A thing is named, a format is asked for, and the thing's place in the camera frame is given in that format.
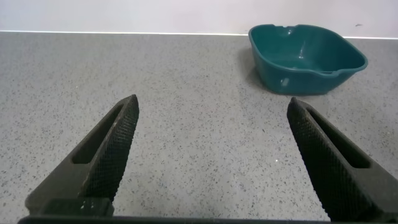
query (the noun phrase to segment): textured grip pad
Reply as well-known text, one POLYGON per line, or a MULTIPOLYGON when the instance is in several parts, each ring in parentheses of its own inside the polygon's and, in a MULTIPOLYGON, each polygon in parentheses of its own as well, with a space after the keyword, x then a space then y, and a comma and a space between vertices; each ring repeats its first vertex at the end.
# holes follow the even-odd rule
POLYGON ((312 107, 296 100, 287 110, 290 128, 311 178, 313 188, 332 221, 352 222, 371 210, 372 203, 346 168, 331 139, 346 141, 312 107))

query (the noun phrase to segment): teal plastic bowl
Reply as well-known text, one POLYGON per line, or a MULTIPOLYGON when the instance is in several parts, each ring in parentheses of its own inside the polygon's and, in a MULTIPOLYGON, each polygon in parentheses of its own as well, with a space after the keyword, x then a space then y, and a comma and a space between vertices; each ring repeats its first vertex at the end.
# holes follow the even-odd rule
POLYGON ((262 81, 280 94, 325 94, 368 66, 357 48, 321 27, 260 25, 249 38, 262 81))

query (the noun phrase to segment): gray granite countertop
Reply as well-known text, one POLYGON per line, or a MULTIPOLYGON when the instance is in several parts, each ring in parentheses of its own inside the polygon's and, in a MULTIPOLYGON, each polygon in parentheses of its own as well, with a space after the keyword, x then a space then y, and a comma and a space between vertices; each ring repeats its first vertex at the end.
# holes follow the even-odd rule
MULTIPOLYGON (((398 41, 349 41, 368 68, 300 99, 398 177, 398 41)), ((329 220, 247 37, 0 33, 0 222, 131 94, 116 215, 329 220)))

